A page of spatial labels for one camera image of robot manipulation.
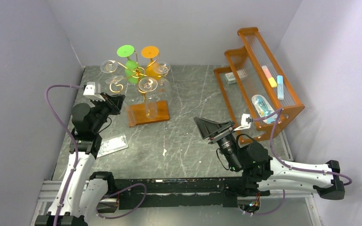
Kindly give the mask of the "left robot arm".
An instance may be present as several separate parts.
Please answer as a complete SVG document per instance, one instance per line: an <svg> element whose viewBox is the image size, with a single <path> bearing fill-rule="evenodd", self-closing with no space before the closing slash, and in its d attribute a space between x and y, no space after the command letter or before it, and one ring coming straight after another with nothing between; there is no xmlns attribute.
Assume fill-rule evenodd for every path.
<svg viewBox="0 0 362 226"><path fill-rule="evenodd" d="M36 226L86 226L102 197L115 194L111 172L90 170L97 159L102 137L100 130L110 115L119 115L125 95L98 94L87 103L76 104L71 111L73 130L65 176L56 198L44 215L38 215Z"/></svg>

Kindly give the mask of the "orange plastic wine glass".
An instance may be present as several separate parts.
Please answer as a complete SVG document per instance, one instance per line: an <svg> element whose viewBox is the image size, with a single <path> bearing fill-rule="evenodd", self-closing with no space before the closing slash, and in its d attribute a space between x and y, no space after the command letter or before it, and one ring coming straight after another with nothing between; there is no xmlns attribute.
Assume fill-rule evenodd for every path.
<svg viewBox="0 0 362 226"><path fill-rule="evenodd" d="M141 55L149 59L147 66L145 67L144 74L153 79L159 80L161 75L154 71L158 67L157 60L159 58L159 48L156 46L146 46L141 50Z"/></svg>

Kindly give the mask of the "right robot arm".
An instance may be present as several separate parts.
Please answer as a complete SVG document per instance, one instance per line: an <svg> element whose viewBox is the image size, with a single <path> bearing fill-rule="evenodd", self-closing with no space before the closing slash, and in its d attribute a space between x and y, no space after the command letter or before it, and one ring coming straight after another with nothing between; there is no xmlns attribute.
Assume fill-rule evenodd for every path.
<svg viewBox="0 0 362 226"><path fill-rule="evenodd" d="M249 137L250 144L240 146L232 121L220 123L200 117L193 120L201 137L218 145L216 154L223 155L228 163L225 169L242 173L237 185L226 185L227 193L247 197L269 195L271 190L298 190L317 193L326 200L344 199L338 161L315 165L278 160L253 137Z"/></svg>

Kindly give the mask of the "green plastic wine glass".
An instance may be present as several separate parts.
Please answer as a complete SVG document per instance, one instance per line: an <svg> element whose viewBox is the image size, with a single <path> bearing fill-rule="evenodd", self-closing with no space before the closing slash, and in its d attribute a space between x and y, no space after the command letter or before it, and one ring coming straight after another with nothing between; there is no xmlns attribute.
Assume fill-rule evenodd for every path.
<svg viewBox="0 0 362 226"><path fill-rule="evenodd" d="M125 63L125 74L129 83L137 84L139 79L136 75L136 69L138 69L139 65L136 61L132 60L130 56L136 53L135 48L132 45L122 45L117 50L117 55L122 58L126 58L127 61Z"/></svg>

